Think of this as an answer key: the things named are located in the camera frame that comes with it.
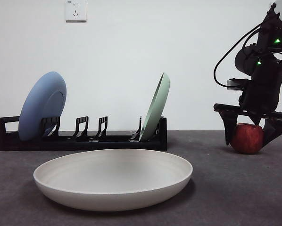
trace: white wall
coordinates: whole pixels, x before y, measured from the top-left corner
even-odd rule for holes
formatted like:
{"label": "white wall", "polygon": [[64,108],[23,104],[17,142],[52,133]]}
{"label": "white wall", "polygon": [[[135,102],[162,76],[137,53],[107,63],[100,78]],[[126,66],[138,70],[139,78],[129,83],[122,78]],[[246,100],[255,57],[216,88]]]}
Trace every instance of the white wall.
{"label": "white wall", "polygon": [[[65,22],[64,2],[0,0],[0,117],[19,115],[35,82],[57,71],[67,84],[61,130],[74,130],[75,118],[85,115],[91,130],[105,115],[110,130],[136,129],[166,72],[168,129],[223,129],[213,105],[237,105],[241,93],[217,86],[214,66],[269,6],[266,0],[88,0],[87,23],[77,24]],[[221,82],[246,77],[234,67],[238,50],[220,66]]]}

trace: plate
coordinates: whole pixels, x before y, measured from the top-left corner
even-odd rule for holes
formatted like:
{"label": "plate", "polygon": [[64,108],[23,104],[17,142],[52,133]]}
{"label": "plate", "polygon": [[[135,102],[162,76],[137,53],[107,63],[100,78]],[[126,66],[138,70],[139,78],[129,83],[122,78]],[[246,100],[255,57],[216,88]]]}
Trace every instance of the plate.
{"label": "plate", "polygon": [[192,165],[164,152],[109,149],[66,155],[39,166],[38,188],[62,205],[92,211],[148,207],[179,193]]}
{"label": "plate", "polygon": [[140,141],[146,141],[154,135],[167,100],[169,87],[169,77],[166,73],[163,73],[149,106],[149,111],[145,117],[145,121],[140,133]]}
{"label": "plate", "polygon": [[[41,119],[61,116],[66,102],[66,83],[57,72],[42,76],[31,89],[19,117],[18,134],[23,141],[40,135]],[[44,136],[55,124],[48,125]]]}

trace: white bowl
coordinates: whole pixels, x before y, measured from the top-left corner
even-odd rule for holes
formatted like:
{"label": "white bowl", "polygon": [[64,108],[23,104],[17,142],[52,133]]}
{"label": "white bowl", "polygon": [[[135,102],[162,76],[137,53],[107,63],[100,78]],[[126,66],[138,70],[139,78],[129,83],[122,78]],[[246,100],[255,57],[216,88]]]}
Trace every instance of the white bowl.
{"label": "white bowl", "polygon": [[45,196],[65,206],[121,211],[173,197],[187,185],[191,173],[192,165],[173,154],[109,149],[53,159],[33,176]]}

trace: blue plate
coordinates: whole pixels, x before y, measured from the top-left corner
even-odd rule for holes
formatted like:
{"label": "blue plate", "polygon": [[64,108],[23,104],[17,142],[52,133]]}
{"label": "blue plate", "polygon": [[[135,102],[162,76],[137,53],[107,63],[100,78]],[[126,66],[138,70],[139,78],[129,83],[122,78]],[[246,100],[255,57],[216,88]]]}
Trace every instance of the blue plate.
{"label": "blue plate", "polygon": [[[66,102],[66,83],[57,72],[42,76],[33,86],[19,117],[18,133],[23,141],[40,135],[41,119],[61,116]],[[55,124],[48,125],[44,136]]]}

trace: bowl rim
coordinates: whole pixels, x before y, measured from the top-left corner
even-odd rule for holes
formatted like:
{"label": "bowl rim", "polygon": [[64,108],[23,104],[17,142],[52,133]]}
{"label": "bowl rim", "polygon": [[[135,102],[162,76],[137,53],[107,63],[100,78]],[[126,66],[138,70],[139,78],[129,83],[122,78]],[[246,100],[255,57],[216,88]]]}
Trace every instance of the bowl rim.
{"label": "bowl rim", "polygon": [[[56,161],[57,159],[61,159],[61,158],[67,158],[69,157],[70,155],[76,155],[76,154],[82,154],[82,153],[94,153],[94,152],[102,152],[102,151],[107,151],[107,150],[114,150],[114,151],[117,151],[117,150],[138,150],[138,151],[148,151],[148,152],[156,152],[156,153],[159,153],[159,154],[165,154],[165,155],[171,155],[171,156],[174,156],[175,158],[179,158],[181,160],[183,160],[189,167],[190,167],[190,172],[188,173],[187,176],[183,177],[182,179],[178,180],[178,181],[175,181],[174,183],[171,183],[167,186],[159,186],[159,187],[154,187],[154,188],[149,188],[149,189],[141,189],[141,190],[134,190],[134,191],[126,191],[126,192],[104,192],[104,193],[101,193],[101,192],[82,192],[82,191],[76,191],[76,190],[69,190],[69,189],[62,189],[62,188],[58,188],[58,187],[55,187],[55,186],[51,186],[51,185],[48,185],[46,183],[43,183],[40,179],[37,178],[36,174],[37,174],[37,171],[39,171],[44,165],[46,165],[47,163],[51,162],[51,161]],[[171,154],[171,153],[167,153],[167,152],[162,152],[162,151],[155,151],[155,150],[148,150],[148,149],[131,149],[131,148],[118,148],[118,149],[103,149],[103,150],[93,150],[93,151],[86,151],[86,152],[79,152],[79,153],[73,153],[73,154],[68,154],[68,155],[64,155],[64,156],[61,156],[61,157],[58,157],[58,158],[55,158],[55,159],[52,159],[52,160],[49,160],[43,164],[41,164],[40,166],[38,166],[34,172],[33,172],[33,178],[36,182],[36,184],[40,184],[46,188],[49,188],[49,189],[53,189],[53,190],[56,190],[56,191],[60,191],[60,192],[66,192],[66,193],[73,193],[73,194],[90,194],[90,195],[115,195],[115,194],[134,194],[134,193],[143,193],[143,192],[150,192],[150,191],[154,191],[154,190],[159,190],[159,189],[164,189],[164,188],[167,188],[167,187],[171,187],[171,186],[174,186],[176,184],[179,184],[185,180],[187,180],[188,178],[191,177],[191,174],[193,172],[193,166],[192,164],[178,156],[178,155],[175,155],[175,154]]]}

